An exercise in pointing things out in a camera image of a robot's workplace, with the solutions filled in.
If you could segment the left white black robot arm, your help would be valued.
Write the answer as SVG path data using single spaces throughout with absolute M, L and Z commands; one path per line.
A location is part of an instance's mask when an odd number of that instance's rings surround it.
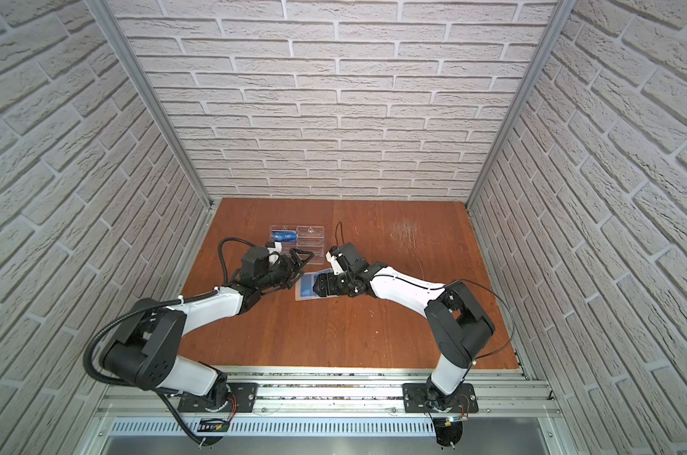
M 253 246 L 232 280 L 207 294 L 166 303 L 138 301 L 126 318 L 112 325 L 115 332 L 100 354 L 100 366 L 124 386 L 179 392 L 201 398 L 211 409 L 223 407 L 230 394 L 226 373 L 180 356 L 182 338 L 249 311 L 267 294 L 294 287 L 313 257 L 313 252 L 298 248 L 284 253 Z

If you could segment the clear plastic organizer box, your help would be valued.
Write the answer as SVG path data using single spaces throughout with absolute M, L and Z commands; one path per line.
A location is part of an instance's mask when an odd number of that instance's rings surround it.
M 310 265 L 322 265 L 325 257 L 326 246 L 326 231 L 324 227 L 308 226 L 308 225 L 272 225 L 271 232 L 274 229 L 287 229 L 288 231 L 297 232 L 297 240 L 293 243 L 280 243 L 282 251 L 288 253 L 292 248 L 312 251 L 315 257 L 309 262 Z

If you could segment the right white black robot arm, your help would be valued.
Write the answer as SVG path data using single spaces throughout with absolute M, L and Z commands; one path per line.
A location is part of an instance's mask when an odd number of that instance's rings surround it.
M 321 297 L 369 295 L 394 301 L 426 318 L 440 352 L 428 379 L 431 396 L 453 397 L 476 357 L 489 343 L 495 326 L 464 282 L 425 282 L 375 263 L 356 271 L 328 272 L 316 278 L 313 292 Z

